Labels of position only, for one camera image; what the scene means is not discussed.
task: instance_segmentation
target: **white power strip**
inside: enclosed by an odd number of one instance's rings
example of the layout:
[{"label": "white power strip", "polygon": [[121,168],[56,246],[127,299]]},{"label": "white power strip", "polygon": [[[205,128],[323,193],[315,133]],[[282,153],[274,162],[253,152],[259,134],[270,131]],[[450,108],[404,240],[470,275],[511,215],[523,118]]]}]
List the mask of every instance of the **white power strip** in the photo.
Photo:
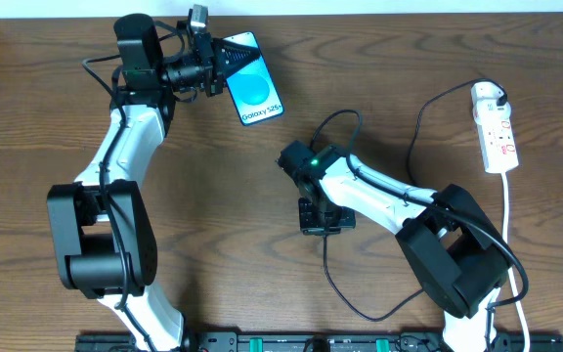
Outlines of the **white power strip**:
[{"label": "white power strip", "polygon": [[473,117],[477,123],[484,167],[489,173],[502,173],[518,166],[516,143],[509,117],[509,103],[497,105],[503,91],[490,82],[477,83],[471,89]]}]

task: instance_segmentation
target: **wooden surface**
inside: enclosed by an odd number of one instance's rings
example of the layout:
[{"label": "wooden surface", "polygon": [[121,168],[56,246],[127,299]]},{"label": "wooden surface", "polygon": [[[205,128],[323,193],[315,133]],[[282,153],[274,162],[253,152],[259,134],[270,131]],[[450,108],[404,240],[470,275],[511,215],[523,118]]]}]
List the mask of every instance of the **wooden surface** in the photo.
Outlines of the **wooden surface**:
[{"label": "wooden surface", "polygon": [[[51,185],[72,181],[108,129],[108,96],[80,61],[116,51],[112,24],[0,21],[0,350],[70,351],[81,331],[124,330],[61,285],[45,206]],[[298,192],[274,161],[331,112],[358,109],[356,154],[407,181],[422,104],[484,75],[513,106],[521,166],[509,173],[511,246],[531,280],[529,325],[563,333],[563,15],[213,18],[210,29],[256,33],[286,113],[242,127],[227,94],[178,106],[152,160],[143,197],[157,280],[190,325],[439,330],[442,313],[425,295],[380,324],[343,305],[323,275],[321,241],[299,233]],[[484,173],[470,109],[464,90],[425,112],[413,167],[425,187],[469,190],[499,227],[500,179]],[[354,126],[342,117],[324,140],[346,144]],[[369,314],[418,289],[393,236],[366,218],[332,238],[330,253],[334,279]],[[520,330],[513,307],[497,321]]]}]

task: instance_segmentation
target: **phone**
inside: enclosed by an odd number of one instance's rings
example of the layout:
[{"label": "phone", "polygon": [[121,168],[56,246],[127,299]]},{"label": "phone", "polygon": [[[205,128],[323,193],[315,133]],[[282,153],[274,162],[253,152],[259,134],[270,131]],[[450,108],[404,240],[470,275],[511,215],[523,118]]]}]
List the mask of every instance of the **phone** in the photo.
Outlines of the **phone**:
[{"label": "phone", "polygon": [[[253,32],[232,35],[225,40],[260,49]],[[266,67],[262,52],[253,63],[229,76],[227,86],[240,122],[244,126],[283,114],[282,100]]]}]

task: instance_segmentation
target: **wood grain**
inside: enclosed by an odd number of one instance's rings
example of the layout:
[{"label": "wood grain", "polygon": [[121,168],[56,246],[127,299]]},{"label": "wood grain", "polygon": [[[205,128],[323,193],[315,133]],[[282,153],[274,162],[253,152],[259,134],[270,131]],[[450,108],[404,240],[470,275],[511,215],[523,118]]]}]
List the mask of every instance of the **wood grain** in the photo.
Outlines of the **wood grain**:
[{"label": "wood grain", "polygon": [[[0,350],[70,351],[81,331],[123,331],[111,312],[60,284],[45,206],[51,185],[72,180],[108,129],[108,96],[80,61],[116,51],[112,24],[0,21]],[[157,279],[189,324],[440,329],[441,311],[426,296],[380,324],[349,312],[324,278],[320,240],[298,231],[298,193],[274,160],[331,112],[358,109],[357,154],[406,180],[418,109],[485,75],[513,106],[521,166],[509,174],[511,246],[531,280],[529,325],[563,333],[563,15],[213,18],[210,26],[216,36],[256,33],[286,113],[245,128],[227,95],[179,106],[153,158],[143,196],[160,248]],[[461,91],[427,110],[413,168],[426,187],[471,191],[499,225],[500,179],[483,171],[469,100]],[[323,143],[345,144],[354,126],[341,117]],[[334,279],[370,314],[418,287],[393,237],[363,217],[330,251]],[[497,320],[520,330],[512,307]]]}]

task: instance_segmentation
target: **white cable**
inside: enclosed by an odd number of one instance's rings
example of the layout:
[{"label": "white cable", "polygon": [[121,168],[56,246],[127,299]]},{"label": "white cable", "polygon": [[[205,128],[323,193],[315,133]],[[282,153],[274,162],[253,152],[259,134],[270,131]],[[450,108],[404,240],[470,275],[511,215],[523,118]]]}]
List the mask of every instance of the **white cable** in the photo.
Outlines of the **white cable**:
[{"label": "white cable", "polygon": [[[507,243],[507,229],[509,221],[509,187],[507,184],[507,174],[502,172],[500,178],[503,181],[503,240]],[[512,289],[512,295],[516,296],[518,294],[518,287],[516,286],[516,280],[514,279],[514,270],[509,268],[507,271],[507,276],[509,277],[509,286]],[[525,312],[523,311],[523,305],[520,301],[516,302],[516,311],[518,312],[518,319],[520,320],[520,325],[523,329],[523,339],[525,341],[523,346],[523,352],[529,352],[530,338],[529,338],[529,328],[527,327],[527,320],[525,320]]]}]

